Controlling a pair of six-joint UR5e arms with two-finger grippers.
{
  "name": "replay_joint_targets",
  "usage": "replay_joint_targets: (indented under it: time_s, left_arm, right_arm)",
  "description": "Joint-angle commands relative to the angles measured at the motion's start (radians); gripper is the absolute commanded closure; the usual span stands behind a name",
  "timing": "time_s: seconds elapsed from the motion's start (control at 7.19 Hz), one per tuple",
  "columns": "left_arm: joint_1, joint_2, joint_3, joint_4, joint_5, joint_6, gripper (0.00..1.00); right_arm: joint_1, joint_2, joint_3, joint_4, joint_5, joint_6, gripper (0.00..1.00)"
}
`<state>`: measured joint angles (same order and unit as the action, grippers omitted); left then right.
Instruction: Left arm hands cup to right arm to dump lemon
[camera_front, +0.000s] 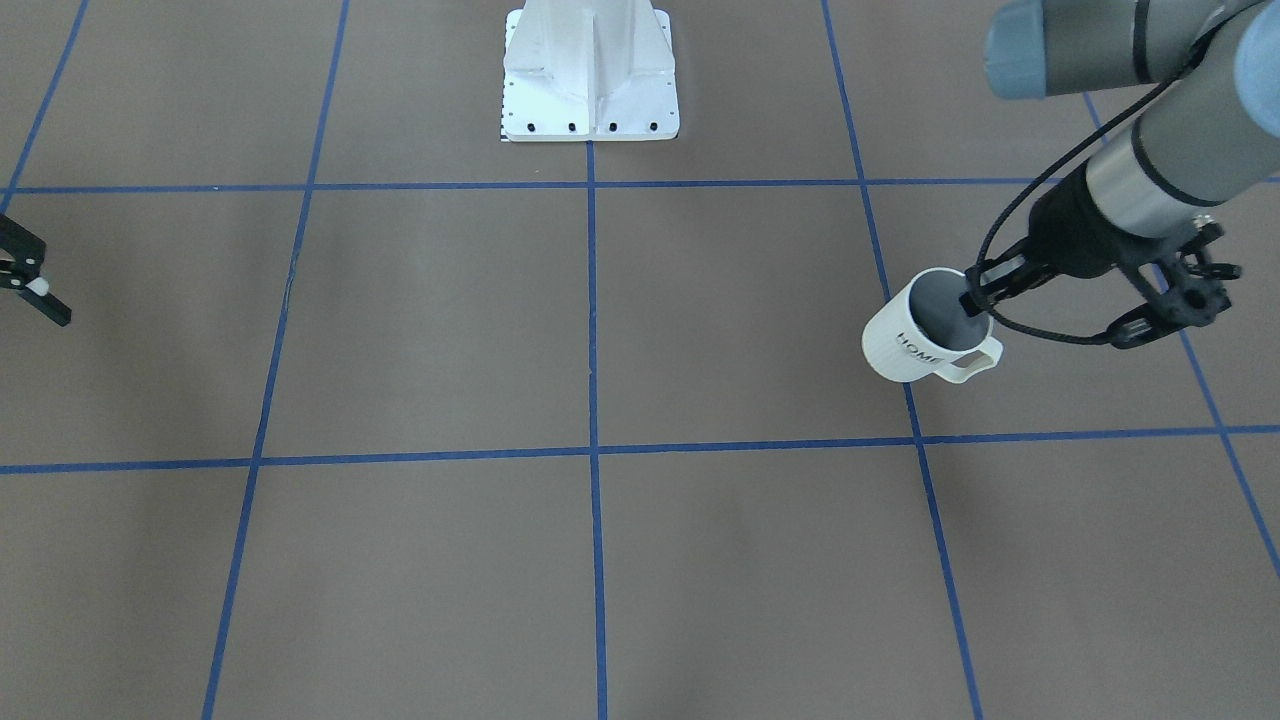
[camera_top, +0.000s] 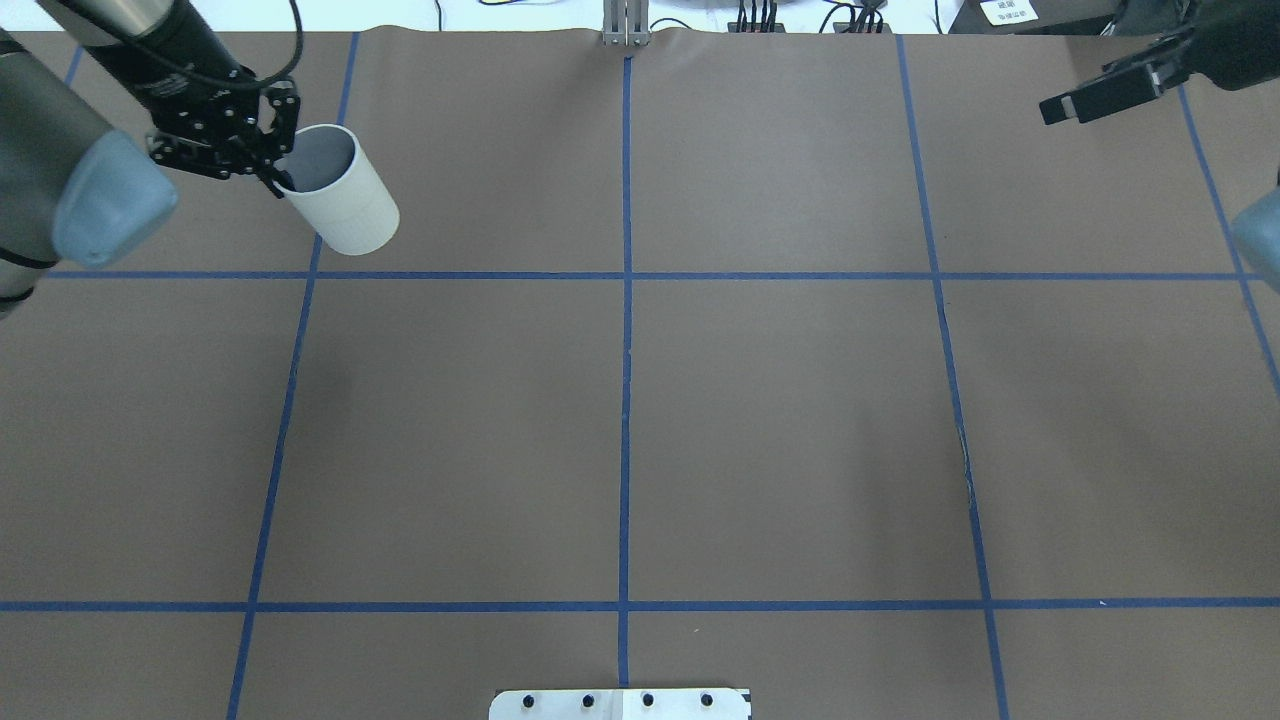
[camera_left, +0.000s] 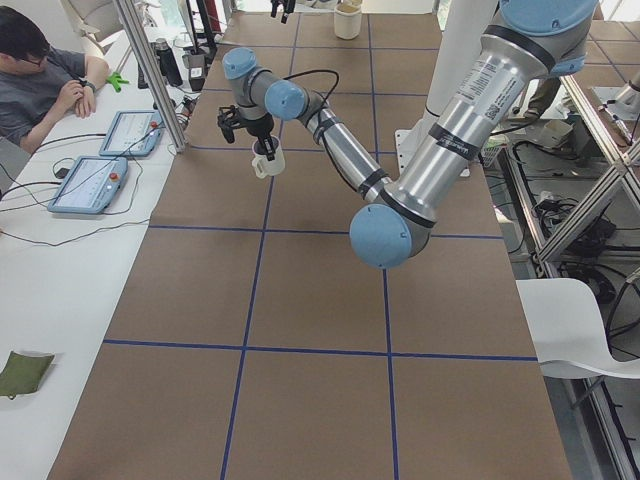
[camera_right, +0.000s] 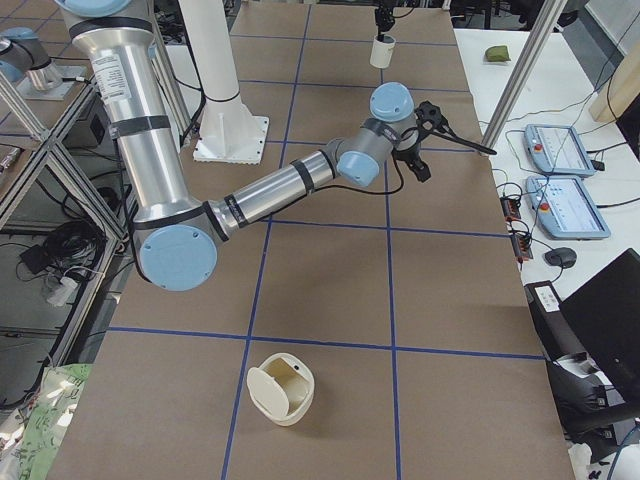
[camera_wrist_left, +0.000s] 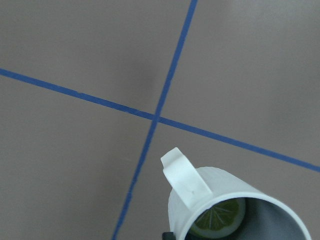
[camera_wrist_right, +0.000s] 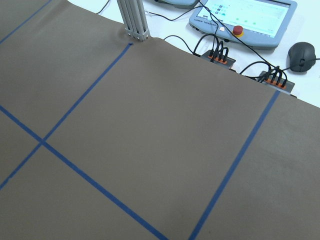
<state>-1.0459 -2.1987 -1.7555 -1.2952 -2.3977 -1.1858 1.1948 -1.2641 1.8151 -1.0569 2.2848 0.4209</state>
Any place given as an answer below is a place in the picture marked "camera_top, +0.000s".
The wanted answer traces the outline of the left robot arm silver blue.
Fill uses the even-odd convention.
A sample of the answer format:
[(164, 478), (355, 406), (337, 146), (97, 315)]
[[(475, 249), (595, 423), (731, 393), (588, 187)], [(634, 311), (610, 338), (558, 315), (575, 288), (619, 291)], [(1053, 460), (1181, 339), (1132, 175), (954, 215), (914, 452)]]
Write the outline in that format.
[(261, 76), (238, 61), (189, 1), (46, 1), (44, 10), (148, 114), (136, 143), (13, 35), (1, 59), (1, 309), (10, 316), (64, 261), (100, 269), (177, 209), (170, 170), (250, 176), (293, 188), (305, 49), (291, 6), (288, 61)]

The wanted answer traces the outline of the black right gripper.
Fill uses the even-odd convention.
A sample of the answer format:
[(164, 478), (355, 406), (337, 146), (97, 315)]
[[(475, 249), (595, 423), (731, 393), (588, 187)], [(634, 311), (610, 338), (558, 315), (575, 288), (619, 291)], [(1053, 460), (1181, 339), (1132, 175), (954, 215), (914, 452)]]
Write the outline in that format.
[[(1157, 35), (1139, 53), (1102, 65), (1105, 73), (1144, 63), (1171, 67), (1171, 77), (1202, 74), (1226, 91), (1249, 88), (1279, 76), (1277, 1), (1121, 1), (1112, 36)], [(1151, 102), (1165, 86), (1149, 68), (1129, 68), (1091, 79), (1042, 100), (1046, 126), (1085, 124)]]

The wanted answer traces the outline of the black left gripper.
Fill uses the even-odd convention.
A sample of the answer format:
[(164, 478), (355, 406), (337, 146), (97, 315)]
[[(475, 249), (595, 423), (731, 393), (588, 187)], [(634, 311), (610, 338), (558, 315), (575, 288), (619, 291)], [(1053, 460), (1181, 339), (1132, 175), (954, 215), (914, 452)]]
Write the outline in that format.
[(276, 197), (293, 191), (284, 158), (293, 151), (301, 97), (292, 78), (265, 88), (227, 90), (187, 78), (147, 83), (147, 154), (161, 167), (225, 181), (255, 176)]

